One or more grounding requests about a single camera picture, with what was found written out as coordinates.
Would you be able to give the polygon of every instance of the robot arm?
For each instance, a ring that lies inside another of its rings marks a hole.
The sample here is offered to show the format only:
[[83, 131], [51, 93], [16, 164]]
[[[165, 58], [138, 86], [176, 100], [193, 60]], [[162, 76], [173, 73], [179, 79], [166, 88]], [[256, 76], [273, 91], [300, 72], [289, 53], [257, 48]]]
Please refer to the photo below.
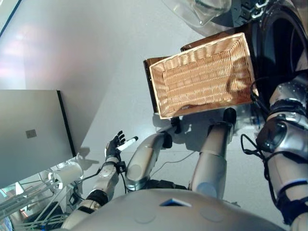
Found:
[[119, 173], [126, 170], [125, 163], [121, 162], [120, 153], [129, 145], [136, 142], [137, 139], [138, 137], [134, 137], [125, 142], [124, 135], [121, 131], [113, 140], [108, 142], [105, 149], [105, 163], [99, 169], [100, 174], [92, 191], [87, 198], [80, 203], [79, 207], [65, 220], [62, 228], [68, 230], [72, 229], [78, 223], [86, 219], [91, 213], [112, 200], [115, 186], [119, 181]]
[[256, 142], [263, 151], [274, 203], [291, 229], [308, 230], [307, 73], [280, 84]]

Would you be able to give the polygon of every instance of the black strap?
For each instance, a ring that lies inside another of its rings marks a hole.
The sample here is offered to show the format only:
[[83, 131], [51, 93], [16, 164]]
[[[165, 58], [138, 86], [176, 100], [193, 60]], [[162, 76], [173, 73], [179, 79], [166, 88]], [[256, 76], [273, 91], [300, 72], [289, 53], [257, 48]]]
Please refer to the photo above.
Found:
[[82, 212], [85, 212], [85, 213], [89, 213], [89, 214], [91, 214], [91, 213], [93, 213], [93, 212], [94, 212], [94, 210], [93, 210], [93, 209], [90, 209], [90, 208], [85, 207], [85, 206], [81, 206], [81, 207], [79, 207], [79, 208], [78, 208], [78, 210], [80, 210], [80, 211], [82, 211]]

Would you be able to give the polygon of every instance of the wire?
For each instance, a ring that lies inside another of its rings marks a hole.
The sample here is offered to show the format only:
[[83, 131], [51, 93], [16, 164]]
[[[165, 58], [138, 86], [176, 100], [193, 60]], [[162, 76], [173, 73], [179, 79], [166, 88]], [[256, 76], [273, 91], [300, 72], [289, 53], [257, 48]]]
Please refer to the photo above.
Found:
[[[249, 150], [249, 149], [245, 149], [244, 148], [244, 144], [243, 144], [243, 138], [246, 138], [254, 147], [256, 150], [252, 151], [252, 150]], [[277, 207], [277, 199], [276, 199], [276, 196], [275, 196], [275, 193], [274, 193], [274, 189], [273, 189], [273, 185], [270, 181], [270, 174], [269, 174], [269, 166], [268, 166], [268, 161], [275, 155], [278, 155], [278, 154], [281, 154], [280, 152], [277, 152], [277, 153], [274, 153], [272, 155], [270, 155], [268, 158], [266, 158], [264, 156], [264, 154], [262, 153], [262, 151], [259, 149], [259, 147], [245, 134], [242, 134], [241, 135], [241, 147], [242, 147], [242, 151], [247, 154], [247, 155], [255, 155], [257, 157], [259, 157], [262, 162], [263, 162], [263, 165], [264, 165], [264, 178], [268, 181], [269, 183], [269, 192], [270, 192], [270, 196], [271, 196], [271, 199], [274, 203], [274, 205]]]
[[163, 165], [151, 175], [151, 177], [152, 177], [155, 173], [157, 173], [159, 170], [161, 170], [161, 169], [163, 168], [163, 166], [165, 166], [165, 164], [168, 164], [168, 163], [169, 163], [169, 164], [179, 163], [179, 162], [181, 162], [181, 161], [187, 159], [188, 157], [190, 157], [190, 156], [191, 156], [192, 154], [194, 154], [195, 152], [196, 152], [196, 151], [193, 151], [192, 153], [188, 154], [186, 157], [184, 157], [184, 158], [181, 159], [181, 160], [177, 160], [177, 161], [166, 161], [166, 162], [164, 162]]
[[269, 109], [265, 106], [265, 104], [260, 100], [259, 96], [257, 96], [257, 94], [254, 93], [253, 88], [254, 85], [260, 81], [260, 80], [265, 80], [268, 79], [269, 77], [262, 77], [262, 78], [258, 78], [257, 80], [255, 80], [251, 85], [250, 85], [250, 97], [251, 100], [253, 101], [253, 103], [255, 105], [257, 105], [259, 108], [261, 108], [261, 110], [268, 115], [269, 114]]
[[97, 172], [96, 172], [95, 174], [93, 174], [93, 175], [91, 175], [91, 176], [88, 176], [88, 177], [86, 177], [86, 178], [84, 178], [84, 179], [82, 179], [82, 180], [80, 180], [80, 181], [78, 181], [78, 182], [76, 183], [76, 185], [73, 187], [73, 194], [74, 194], [76, 197], [78, 197], [80, 200], [84, 201], [84, 198], [82, 198], [82, 197], [78, 194], [78, 191], [79, 191], [78, 185], [81, 184], [82, 182], [84, 182], [85, 180], [88, 180], [88, 179], [90, 179], [90, 178], [92, 178], [92, 177], [97, 176], [97, 175], [101, 172], [102, 168], [103, 168], [105, 165], [108, 165], [108, 164], [113, 164], [114, 166], [116, 165], [115, 162], [113, 162], [113, 161], [107, 161], [107, 162], [103, 163], [103, 165], [97, 170]]
[[126, 194], [126, 193], [127, 193], [127, 190], [126, 190], [125, 180], [124, 180], [124, 177], [123, 177], [122, 172], [120, 172], [120, 174], [121, 174], [121, 177], [122, 177], [122, 180], [123, 180], [123, 184], [124, 184], [124, 192], [125, 192], [125, 194]]

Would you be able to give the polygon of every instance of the wicker basket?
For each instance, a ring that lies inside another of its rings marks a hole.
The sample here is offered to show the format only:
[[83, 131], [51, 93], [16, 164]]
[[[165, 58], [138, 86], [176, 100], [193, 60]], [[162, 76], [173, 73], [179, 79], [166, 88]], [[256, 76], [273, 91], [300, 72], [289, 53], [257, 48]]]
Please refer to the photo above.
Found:
[[150, 72], [161, 119], [251, 102], [254, 72], [244, 33], [163, 59]]

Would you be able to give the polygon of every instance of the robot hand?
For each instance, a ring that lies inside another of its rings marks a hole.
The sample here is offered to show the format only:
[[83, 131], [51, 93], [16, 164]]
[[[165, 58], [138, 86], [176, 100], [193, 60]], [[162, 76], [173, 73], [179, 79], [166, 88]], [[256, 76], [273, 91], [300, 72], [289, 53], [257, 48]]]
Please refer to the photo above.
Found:
[[128, 141], [125, 141], [125, 135], [123, 131], [119, 131], [116, 136], [107, 143], [105, 148], [105, 157], [106, 160], [109, 157], [116, 157], [119, 161], [121, 161], [121, 151], [132, 145], [134, 142], [138, 140], [138, 137], [135, 136]]
[[107, 143], [105, 148], [105, 157], [108, 159], [109, 157], [116, 157], [119, 161], [121, 161], [120, 153], [121, 151], [118, 149], [119, 146], [124, 144], [125, 135], [123, 131], [119, 131], [116, 136]]

